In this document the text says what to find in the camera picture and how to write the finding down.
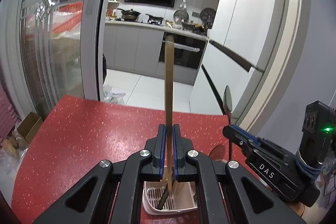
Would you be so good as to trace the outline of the glass sliding door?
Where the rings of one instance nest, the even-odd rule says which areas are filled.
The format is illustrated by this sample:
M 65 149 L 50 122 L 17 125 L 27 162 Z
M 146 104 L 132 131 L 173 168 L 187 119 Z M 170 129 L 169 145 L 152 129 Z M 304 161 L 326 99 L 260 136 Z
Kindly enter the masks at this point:
M 107 0 L 1 0 L 1 84 L 19 118 L 102 100 Z

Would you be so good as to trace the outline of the beige cutlery holder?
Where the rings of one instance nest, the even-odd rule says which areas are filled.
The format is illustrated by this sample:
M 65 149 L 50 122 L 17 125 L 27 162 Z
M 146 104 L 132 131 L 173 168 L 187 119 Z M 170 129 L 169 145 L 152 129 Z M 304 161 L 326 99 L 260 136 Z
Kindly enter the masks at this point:
M 177 182 L 161 210 L 157 206 L 166 187 L 166 182 L 145 182 L 142 204 L 150 215 L 175 215 L 197 209 L 195 184 L 193 182 Z

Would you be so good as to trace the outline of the plain wooden chopstick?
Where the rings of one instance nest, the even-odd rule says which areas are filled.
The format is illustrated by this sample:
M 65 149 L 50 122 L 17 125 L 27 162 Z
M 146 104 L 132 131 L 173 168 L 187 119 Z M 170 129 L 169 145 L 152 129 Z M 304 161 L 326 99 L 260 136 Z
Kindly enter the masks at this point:
M 165 125 L 166 125 L 166 164 L 167 191 L 171 193 L 172 182 L 172 126 L 173 126 L 173 78 L 174 78 L 174 37 L 165 39 Z

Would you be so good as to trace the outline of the black wok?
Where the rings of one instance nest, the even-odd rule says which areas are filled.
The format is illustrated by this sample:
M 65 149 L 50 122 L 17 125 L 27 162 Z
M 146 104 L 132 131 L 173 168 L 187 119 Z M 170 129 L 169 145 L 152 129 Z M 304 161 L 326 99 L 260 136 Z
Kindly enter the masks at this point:
M 136 22 L 139 16 L 141 15 L 140 12 L 134 11 L 133 9 L 124 10 L 124 9 L 118 8 L 118 10 L 120 10 L 122 13 L 121 18 L 124 21 L 128 21 L 128 22 Z

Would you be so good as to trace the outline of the small dark spoon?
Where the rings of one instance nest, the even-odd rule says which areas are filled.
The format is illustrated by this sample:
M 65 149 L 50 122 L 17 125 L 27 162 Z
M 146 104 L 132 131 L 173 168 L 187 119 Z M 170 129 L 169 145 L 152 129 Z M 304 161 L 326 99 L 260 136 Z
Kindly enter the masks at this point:
M 159 200 L 159 203 L 158 203 L 156 209 L 158 209 L 158 210 L 162 210 L 163 209 L 163 207 L 165 205 L 165 202 L 166 202 L 169 194 L 170 194 L 169 187 L 168 187 L 168 185 L 166 185 L 165 190 L 163 191 L 162 197 Z

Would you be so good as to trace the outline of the built-in black oven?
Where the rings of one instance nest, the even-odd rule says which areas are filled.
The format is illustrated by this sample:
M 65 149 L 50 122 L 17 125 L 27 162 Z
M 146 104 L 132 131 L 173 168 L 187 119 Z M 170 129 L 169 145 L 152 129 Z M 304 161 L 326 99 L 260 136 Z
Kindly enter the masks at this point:
M 161 63 L 165 61 L 165 41 L 169 35 L 173 36 L 174 42 L 178 45 L 177 48 L 174 48 L 174 64 L 198 69 L 206 42 L 188 36 L 164 32 L 158 61 Z

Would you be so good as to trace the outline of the cardboard box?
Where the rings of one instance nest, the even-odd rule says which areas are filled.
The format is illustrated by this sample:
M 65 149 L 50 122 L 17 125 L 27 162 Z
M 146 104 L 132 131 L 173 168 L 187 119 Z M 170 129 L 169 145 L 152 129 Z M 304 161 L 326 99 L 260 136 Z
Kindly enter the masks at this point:
M 38 114 L 30 112 L 25 119 L 21 121 L 17 132 L 30 144 L 42 124 L 42 118 Z

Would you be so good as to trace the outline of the white refrigerator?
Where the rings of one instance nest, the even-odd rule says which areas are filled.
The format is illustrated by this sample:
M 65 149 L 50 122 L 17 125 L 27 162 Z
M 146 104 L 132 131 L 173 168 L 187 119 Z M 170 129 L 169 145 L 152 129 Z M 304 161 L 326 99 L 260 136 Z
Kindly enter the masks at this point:
M 224 92 L 240 117 L 273 51 L 285 0 L 219 0 L 191 96 L 192 113 L 222 115 Z

